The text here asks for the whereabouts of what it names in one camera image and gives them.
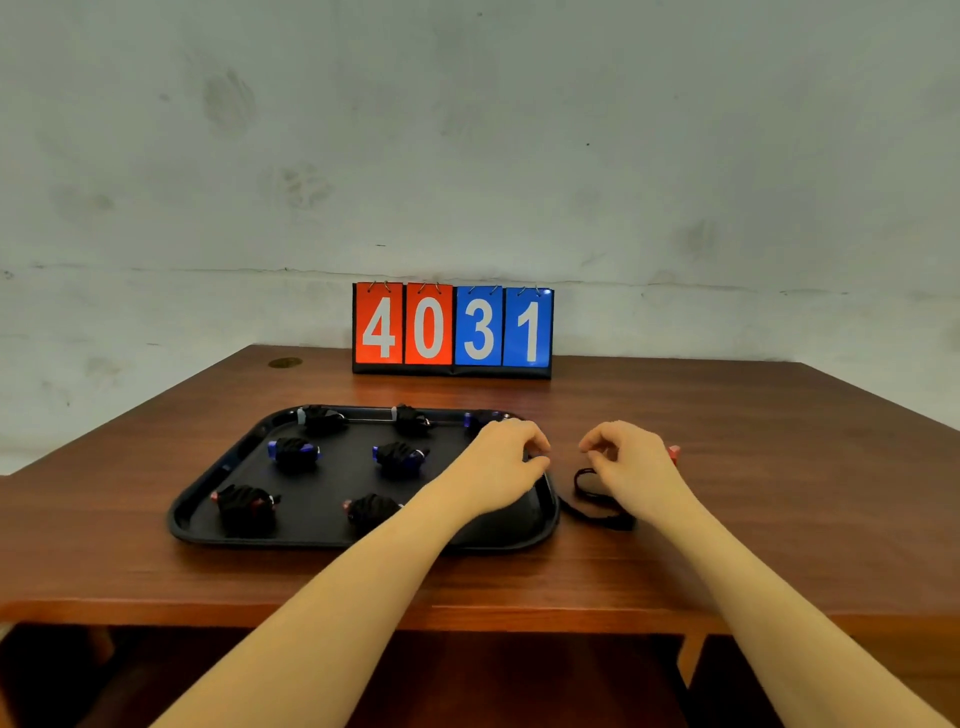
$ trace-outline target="left arm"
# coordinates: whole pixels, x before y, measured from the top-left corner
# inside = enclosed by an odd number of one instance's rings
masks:
[[[517,500],[549,467],[536,425],[507,420],[476,440],[399,513],[351,546],[234,647],[154,724],[340,728],[444,546]]]

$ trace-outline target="right arm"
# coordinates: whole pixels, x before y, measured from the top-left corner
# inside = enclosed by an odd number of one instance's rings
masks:
[[[690,562],[787,728],[950,726],[737,541],[686,486],[658,435],[603,423],[580,449],[620,505]]]

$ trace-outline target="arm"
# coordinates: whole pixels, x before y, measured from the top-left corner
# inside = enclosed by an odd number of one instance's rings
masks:
[[[687,488],[660,437],[603,423],[580,447],[620,504],[696,570],[784,725],[950,726],[737,541]]]
[[[345,551],[234,647],[154,724],[339,728],[420,582],[476,516],[510,505],[550,461],[531,422],[487,425],[399,513]]]

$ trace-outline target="wooden table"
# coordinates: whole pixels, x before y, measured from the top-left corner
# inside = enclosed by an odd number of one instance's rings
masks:
[[[302,359],[271,368],[284,356]],[[335,555],[190,546],[174,497],[265,414],[305,402],[509,408],[585,463],[624,419],[683,446],[704,504],[853,634],[960,634],[960,432],[802,364],[557,357],[552,381],[354,376],[349,352],[252,346],[0,483],[0,621],[253,626]],[[541,546],[444,557],[401,627],[725,632],[651,528],[564,514]]]

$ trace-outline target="whistle wrapped in black cord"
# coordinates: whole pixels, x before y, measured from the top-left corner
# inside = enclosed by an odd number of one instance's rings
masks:
[[[216,502],[220,521],[230,536],[266,536],[276,528],[280,496],[271,496],[262,488],[231,483],[211,493],[210,499]]]
[[[347,429],[349,420],[340,412],[321,404],[308,404],[297,409],[297,422],[306,428],[307,434],[322,436]]]
[[[301,437],[281,437],[267,443],[267,455],[285,473],[304,473],[317,466],[320,450]]]
[[[492,409],[474,409],[464,415],[464,429],[467,436],[472,440],[479,434],[480,430],[490,423],[498,423],[501,420],[510,419],[509,412],[500,412]]]
[[[428,448],[414,449],[406,443],[390,443],[373,448],[373,462],[390,478],[414,477],[430,454]]]
[[[435,426],[426,415],[406,404],[398,404],[391,411],[396,431],[406,437],[422,437]]]
[[[344,501],[347,520],[360,536],[366,536],[402,508],[392,498],[371,493],[357,500]]]

